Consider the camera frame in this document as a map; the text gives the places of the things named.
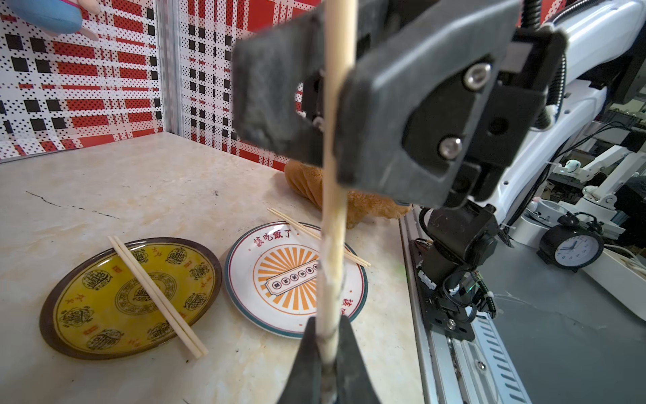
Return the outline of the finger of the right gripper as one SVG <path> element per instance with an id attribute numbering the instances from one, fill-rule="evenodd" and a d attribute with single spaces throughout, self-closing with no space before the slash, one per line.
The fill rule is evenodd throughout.
<path id="1" fill-rule="evenodd" d="M 385 87 L 373 58 L 382 52 L 391 15 L 388 1 L 358 4 L 358 55 L 347 75 L 338 106 L 323 107 L 335 125 L 334 154 L 340 169 L 385 169 L 391 162 L 391 136 L 383 123 Z M 232 60 L 234 128 L 242 140 L 290 159 L 319 167 L 323 137 L 302 117 L 294 96 L 299 85 L 309 92 L 325 62 L 325 29 L 340 23 L 320 5 L 282 25 L 241 40 Z"/>

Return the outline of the bare wooden chopstick pair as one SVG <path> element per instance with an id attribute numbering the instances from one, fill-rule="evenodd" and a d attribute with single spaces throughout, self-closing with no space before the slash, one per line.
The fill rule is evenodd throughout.
<path id="1" fill-rule="evenodd" d="M 270 213 L 272 213 L 273 215 L 275 215 L 278 218 L 280 218 L 280 219 L 284 220 L 285 222 L 287 222 L 292 227 L 294 227 L 297 230 L 303 232 L 304 234 L 306 234 L 306 235 L 308 235 L 310 237 L 313 237 L 316 240 L 319 240 L 319 241 L 321 240 L 321 234 L 312 232 L 312 230 L 309 229 L 309 227 L 306 227 L 303 223 L 298 222 L 296 219 L 293 219 L 293 218 L 289 217 L 288 215 L 285 215 L 284 213 L 282 213 L 282 212 L 280 212 L 278 210 L 275 210 L 274 208 L 268 208 L 267 210 Z M 358 264 L 358 265 L 361 265 L 361 266 L 364 266 L 364 267 L 369 267 L 371 265 L 368 261 L 366 261 L 364 259 L 361 259 L 356 254 L 354 254 L 353 252 L 345 251 L 344 256 L 345 256 L 346 259 L 349 259 L 349 260 L 353 261 L 355 264 Z"/>

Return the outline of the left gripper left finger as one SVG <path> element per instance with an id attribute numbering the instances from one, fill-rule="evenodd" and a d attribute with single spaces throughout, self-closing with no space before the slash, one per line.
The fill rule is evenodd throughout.
<path id="1" fill-rule="evenodd" d="M 321 379 L 322 363 L 316 341 L 316 318 L 311 317 L 278 404 L 319 404 Z"/>

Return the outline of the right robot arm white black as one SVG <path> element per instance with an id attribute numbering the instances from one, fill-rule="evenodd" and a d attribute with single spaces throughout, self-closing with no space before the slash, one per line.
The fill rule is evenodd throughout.
<path id="1" fill-rule="evenodd" d="M 339 184 L 421 208 L 410 245 L 429 329 L 473 340 L 496 308 L 476 269 L 515 200 L 590 122 L 574 82 L 621 99 L 645 58 L 642 1 L 579 1 L 545 23 L 537 1 L 361 1 L 357 55 L 336 107 L 322 101 L 323 7 L 232 52 L 242 140 L 319 167 L 317 121 L 335 124 Z"/>

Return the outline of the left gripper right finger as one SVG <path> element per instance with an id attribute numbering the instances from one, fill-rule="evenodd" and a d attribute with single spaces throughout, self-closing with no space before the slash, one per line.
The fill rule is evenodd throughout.
<path id="1" fill-rule="evenodd" d="M 335 370 L 336 403 L 380 404 L 347 316 L 339 323 Z"/>

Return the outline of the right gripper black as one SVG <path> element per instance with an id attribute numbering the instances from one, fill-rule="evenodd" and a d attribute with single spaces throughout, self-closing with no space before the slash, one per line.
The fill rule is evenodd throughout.
<path id="1" fill-rule="evenodd" d="M 366 52 L 340 95 L 338 183 L 429 208 L 488 200 L 567 47 L 557 32 L 515 33 L 520 8 L 440 1 Z"/>

